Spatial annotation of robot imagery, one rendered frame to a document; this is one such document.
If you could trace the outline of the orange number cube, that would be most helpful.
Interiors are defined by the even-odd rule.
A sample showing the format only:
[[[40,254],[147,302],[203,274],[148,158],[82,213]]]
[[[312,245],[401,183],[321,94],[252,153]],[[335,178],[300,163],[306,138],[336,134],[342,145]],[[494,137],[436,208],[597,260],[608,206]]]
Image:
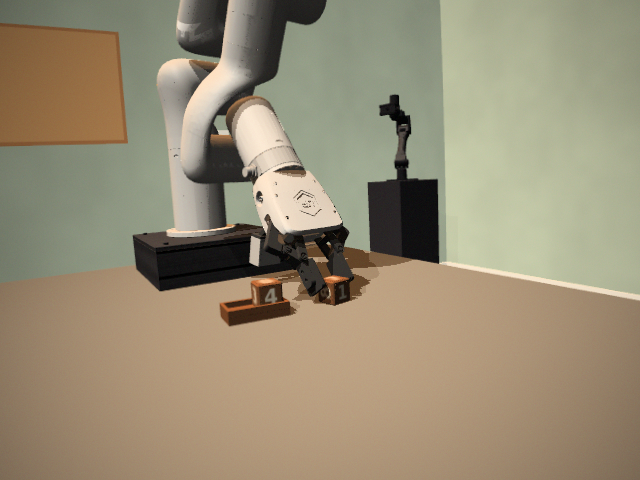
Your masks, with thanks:
[[[274,278],[251,281],[251,293],[254,306],[283,301],[282,283]]]
[[[323,279],[326,286],[318,292],[319,302],[337,305],[350,301],[349,278],[333,275]]]

